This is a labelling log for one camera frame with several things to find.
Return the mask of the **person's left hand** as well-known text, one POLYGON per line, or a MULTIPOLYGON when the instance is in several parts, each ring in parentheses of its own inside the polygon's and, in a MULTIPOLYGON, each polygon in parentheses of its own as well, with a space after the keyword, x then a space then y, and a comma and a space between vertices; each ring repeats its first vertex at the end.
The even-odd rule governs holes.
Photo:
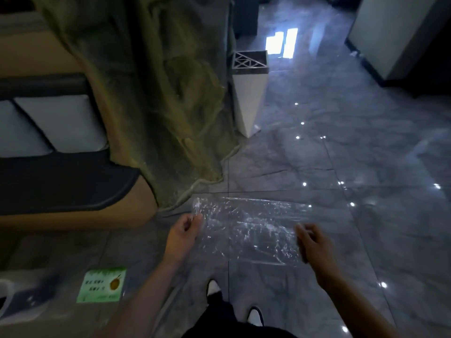
POLYGON ((181 215, 171 227, 162 262, 166 265, 179 266, 193 249, 199 233, 190 233, 190 221, 193 214, 181 215))

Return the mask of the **clear plastic bag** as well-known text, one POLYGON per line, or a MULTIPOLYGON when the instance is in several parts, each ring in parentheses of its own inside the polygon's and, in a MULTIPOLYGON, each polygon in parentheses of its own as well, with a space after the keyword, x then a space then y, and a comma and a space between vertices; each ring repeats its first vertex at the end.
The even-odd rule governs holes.
POLYGON ((192 213, 203 225, 194 253, 206 258, 290 265, 302 260, 296 224, 309 222, 311 204, 231 197, 197 197, 192 213))

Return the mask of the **person's left forearm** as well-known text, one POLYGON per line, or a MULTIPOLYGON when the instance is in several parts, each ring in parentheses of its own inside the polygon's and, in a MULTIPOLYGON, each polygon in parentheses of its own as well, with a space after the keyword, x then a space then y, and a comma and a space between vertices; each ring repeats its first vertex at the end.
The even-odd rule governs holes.
POLYGON ((92 338, 150 338, 184 257, 165 255, 125 307, 92 338))

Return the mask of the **person's right forearm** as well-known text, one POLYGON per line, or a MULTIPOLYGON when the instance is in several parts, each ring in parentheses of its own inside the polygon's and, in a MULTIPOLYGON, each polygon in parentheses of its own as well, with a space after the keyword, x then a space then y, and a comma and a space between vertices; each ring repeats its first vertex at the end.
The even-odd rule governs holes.
POLYGON ((352 338, 413 338, 403 335, 341 274, 317 274, 352 338))

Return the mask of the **person's left white shoe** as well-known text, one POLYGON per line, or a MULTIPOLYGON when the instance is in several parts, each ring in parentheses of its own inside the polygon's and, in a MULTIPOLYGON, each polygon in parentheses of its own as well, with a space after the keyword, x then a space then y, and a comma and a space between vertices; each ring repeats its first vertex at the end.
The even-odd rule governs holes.
POLYGON ((222 290, 215 279, 210 279, 207 283, 206 300, 208 305, 223 301, 222 290))

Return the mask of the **person's white shoe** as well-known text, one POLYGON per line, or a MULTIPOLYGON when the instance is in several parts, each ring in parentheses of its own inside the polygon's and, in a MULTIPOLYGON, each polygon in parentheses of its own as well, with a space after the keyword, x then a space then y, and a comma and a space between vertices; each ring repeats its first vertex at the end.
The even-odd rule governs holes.
POLYGON ((215 279, 210 279, 207 283, 206 300, 208 305, 223 301, 222 290, 215 279))
POLYGON ((247 315, 247 323, 257 326, 264 327, 264 320, 260 309, 257 306, 252 306, 247 315))

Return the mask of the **person's right white shoe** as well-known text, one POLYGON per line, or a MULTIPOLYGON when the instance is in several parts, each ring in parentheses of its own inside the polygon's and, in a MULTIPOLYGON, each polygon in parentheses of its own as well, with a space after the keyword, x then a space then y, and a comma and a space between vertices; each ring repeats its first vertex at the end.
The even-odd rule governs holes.
POLYGON ((260 309, 257 306, 252 306, 247 315, 247 323, 257 326, 264 327, 264 320, 260 309))

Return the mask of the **person's black trousers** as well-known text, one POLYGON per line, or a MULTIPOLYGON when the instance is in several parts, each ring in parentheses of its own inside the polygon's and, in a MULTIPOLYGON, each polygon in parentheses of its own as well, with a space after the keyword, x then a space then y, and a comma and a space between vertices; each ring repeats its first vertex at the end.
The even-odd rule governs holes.
POLYGON ((222 292, 207 296, 207 308, 181 338, 296 338, 286 330, 239 322, 222 292))

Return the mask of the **green floor sticker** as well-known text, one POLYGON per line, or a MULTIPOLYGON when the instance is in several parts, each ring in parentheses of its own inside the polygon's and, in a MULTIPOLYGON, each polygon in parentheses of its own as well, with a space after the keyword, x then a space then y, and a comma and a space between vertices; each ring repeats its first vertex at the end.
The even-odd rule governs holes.
POLYGON ((120 301, 126 273, 125 267, 88 270, 84 275, 76 303, 120 301))

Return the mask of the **artificial rock tree column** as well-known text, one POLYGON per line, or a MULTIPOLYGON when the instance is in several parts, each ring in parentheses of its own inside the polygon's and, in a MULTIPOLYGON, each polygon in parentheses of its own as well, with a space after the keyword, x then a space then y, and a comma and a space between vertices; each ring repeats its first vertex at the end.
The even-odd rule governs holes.
POLYGON ((224 179, 238 150, 229 96, 232 0, 31 0, 81 66, 110 145, 160 210, 224 179))

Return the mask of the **white tapered trash bin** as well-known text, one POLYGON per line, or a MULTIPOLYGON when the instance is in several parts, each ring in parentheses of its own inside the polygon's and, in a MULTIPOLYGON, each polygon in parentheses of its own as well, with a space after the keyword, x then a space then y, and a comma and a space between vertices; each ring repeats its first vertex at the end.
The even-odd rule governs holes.
POLYGON ((250 138, 261 130, 261 110, 268 86, 268 51, 235 51, 231 61, 234 123, 250 138))

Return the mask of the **booth sofa with white cushions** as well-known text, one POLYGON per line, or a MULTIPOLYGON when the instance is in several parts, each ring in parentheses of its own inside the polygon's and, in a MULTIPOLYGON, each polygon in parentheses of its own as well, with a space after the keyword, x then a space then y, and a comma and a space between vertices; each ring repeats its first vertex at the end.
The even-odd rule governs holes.
POLYGON ((141 172, 110 160, 82 73, 0 77, 0 229, 139 227, 156 212, 141 172))

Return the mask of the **white cushion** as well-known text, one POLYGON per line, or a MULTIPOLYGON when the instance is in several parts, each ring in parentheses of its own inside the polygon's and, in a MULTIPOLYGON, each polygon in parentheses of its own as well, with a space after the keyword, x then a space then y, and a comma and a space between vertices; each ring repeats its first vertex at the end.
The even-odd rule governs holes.
POLYGON ((105 130, 87 95, 20 97, 14 101, 59 153, 97 152, 108 146, 105 130))
POLYGON ((48 155, 53 149, 29 118, 10 101, 0 101, 0 158, 48 155))

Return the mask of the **dark cabinet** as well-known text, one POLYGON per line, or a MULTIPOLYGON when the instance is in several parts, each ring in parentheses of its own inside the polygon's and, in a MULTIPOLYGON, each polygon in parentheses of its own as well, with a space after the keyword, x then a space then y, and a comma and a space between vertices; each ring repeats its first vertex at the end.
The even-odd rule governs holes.
POLYGON ((256 36, 260 0, 233 0, 233 30, 235 38, 256 36))

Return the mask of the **white cabinet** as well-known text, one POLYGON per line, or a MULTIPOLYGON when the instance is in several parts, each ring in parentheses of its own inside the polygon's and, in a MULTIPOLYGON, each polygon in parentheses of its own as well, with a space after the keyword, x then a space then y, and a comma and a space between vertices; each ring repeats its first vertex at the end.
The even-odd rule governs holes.
POLYGON ((408 77, 451 19, 451 0, 362 0, 345 40, 382 87, 408 77))

